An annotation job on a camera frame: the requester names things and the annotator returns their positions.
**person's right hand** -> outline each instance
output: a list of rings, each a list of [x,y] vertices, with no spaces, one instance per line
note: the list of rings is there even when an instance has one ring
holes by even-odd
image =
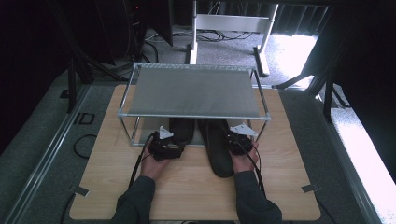
[[[249,151],[248,155],[256,163],[259,160],[259,156],[257,155],[255,148],[258,148],[259,144],[257,142],[252,142],[252,145],[253,145],[253,149],[251,149]],[[237,155],[233,155],[233,153],[231,153],[231,152],[230,152],[230,154],[231,154],[231,159],[233,160],[233,172],[234,173],[254,170],[254,165],[251,162],[251,160],[248,158],[247,155],[237,156]]]

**glass shelf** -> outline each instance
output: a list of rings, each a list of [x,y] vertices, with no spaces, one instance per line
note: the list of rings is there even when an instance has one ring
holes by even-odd
[[[253,76],[260,89],[260,100],[255,96],[251,84]],[[137,79],[137,83],[134,93],[131,93],[133,79]],[[262,114],[258,102],[263,104],[265,112]],[[134,65],[118,117],[133,146],[142,145],[142,141],[134,141],[141,117],[151,119],[146,122],[149,126],[144,128],[150,133],[158,130],[160,126],[165,127],[166,118],[260,119],[264,120],[264,126],[271,119],[254,68],[159,63]],[[129,134],[124,122],[128,117],[137,118],[132,134]]]

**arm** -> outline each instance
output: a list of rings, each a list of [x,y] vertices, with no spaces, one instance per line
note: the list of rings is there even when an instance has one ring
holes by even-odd
[[[117,201],[111,223],[149,223],[149,211],[154,198],[155,180],[170,160],[155,161],[145,149],[140,176]]]
[[[255,150],[249,152],[250,157],[257,162],[259,159]],[[248,157],[232,155],[234,181],[236,187],[236,212],[242,224],[281,223],[282,213],[276,204],[267,200],[259,189],[254,166]]]

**black device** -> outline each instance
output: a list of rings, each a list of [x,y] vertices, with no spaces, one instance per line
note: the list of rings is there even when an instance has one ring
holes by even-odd
[[[173,46],[173,0],[130,0],[130,3],[132,24],[139,23],[140,32],[144,32],[144,35],[147,26],[152,28],[170,46]],[[142,42],[144,39],[138,38],[137,41]]]
[[[244,134],[231,133],[227,134],[227,149],[233,153],[233,155],[245,155],[253,148],[251,140]]]
[[[148,146],[148,151],[156,161],[164,159],[175,159],[180,158],[181,153],[184,151],[183,147],[169,147],[171,138],[160,138],[160,133],[153,133],[153,140]]]

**metal frame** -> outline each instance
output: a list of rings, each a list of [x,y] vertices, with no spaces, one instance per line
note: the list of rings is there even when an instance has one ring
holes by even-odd
[[[196,64],[198,54],[197,30],[243,31],[263,33],[262,43],[253,48],[257,69],[261,77],[268,77],[270,70],[264,49],[274,25],[278,4],[270,5],[268,17],[243,17],[226,15],[197,14],[196,0],[192,2],[192,43],[190,64]]]
[[[250,79],[252,79],[253,76],[256,78],[256,81],[257,81],[257,84],[258,84],[257,87],[258,87],[258,89],[260,91],[260,97],[262,98],[262,105],[263,105],[263,108],[264,108],[264,111],[265,111],[265,115],[258,116],[258,117],[227,117],[227,116],[224,116],[224,117],[223,116],[211,117],[211,116],[191,116],[191,115],[186,115],[183,118],[194,118],[194,119],[247,119],[248,126],[250,128],[251,128],[251,122],[250,122],[251,119],[263,120],[264,124],[262,125],[262,128],[259,131],[259,135],[257,136],[257,140],[262,136],[262,133],[263,133],[265,127],[266,127],[267,122],[269,120],[271,120],[271,116],[270,116],[270,112],[268,110],[267,104],[265,102],[264,92],[262,90],[262,85],[260,83],[259,75],[258,75],[257,71],[254,68],[252,68],[252,67],[226,66],[226,65],[224,65],[224,66],[216,66],[216,65],[191,65],[191,64],[136,63],[134,65],[133,71],[131,72],[131,76],[129,78],[129,83],[128,83],[128,85],[125,88],[125,92],[124,92],[124,94],[122,96],[122,100],[121,100],[121,103],[120,103],[120,108],[119,108],[118,113],[117,113],[117,117],[120,120],[120,123],[121,123],[121,125],[122,125],[122,127],[123,127],[123,129],[125,131],[125,134],[127,135],[128,139],[131,140],[131,146],[142,146],[142,144],[139,144],[139,143],[135,142],[135,135],[136,135],[136,131],[137,131],[137,128],[138,128],[138,125],[139,125],[140,117],[148,117],[148,115],[144,115],[144,114],[130,114],[130,113],[123,113],[122,112],[122,110],[123,110],[123,108],[125,106],[126,97],[128,96],[129,88],[131,86],[133,77],[139,76],[140,70],[145,68],[145,67],[147,67],[147,68],[156,67],[156,68],[166,69],[166,68],[169,68],[169,67],[173,67],[173,68],[175,68],[175,67],[176,68],[178,68],[178,67],[187,68],[187,67],[191,67],[191,66],[201,66],[201,67],[205,67],[205,68],[212,68],[213,67],[213,68],[227,68],[227,69],[242,69],[242,70],[246,70],[246,71],[250,70]],[[153,115],[149,115],[149,116],[150,117],[172,117],[172,115],[166,115],[166,116],[165,115],[154,115],[154,116]],[[132,134],[130,134],[128,132],[128,129],[127,129],[126,125],[125,125],[125,122],[124,122],[123,118],[126,118],[126,117],[135,117],[136,118],[136,121],[134,122],[134,129],[133,129]]]
[[[84,103],[85,97],[88,95],[91,85],[83,85],[78,93],[77,103],[73,110],[66,114],[60,128],[52,138],[48,148],[41,157],[39,163],[31,173],[29,179],[25,183],[17,201],[6,216],[5,223],[19,223],[23,217],[30,202],[35,197],[35,193],[41,186],[47,171],[50,169],[55,157],[68,134],[73,121],[77,117],[78,111]]]

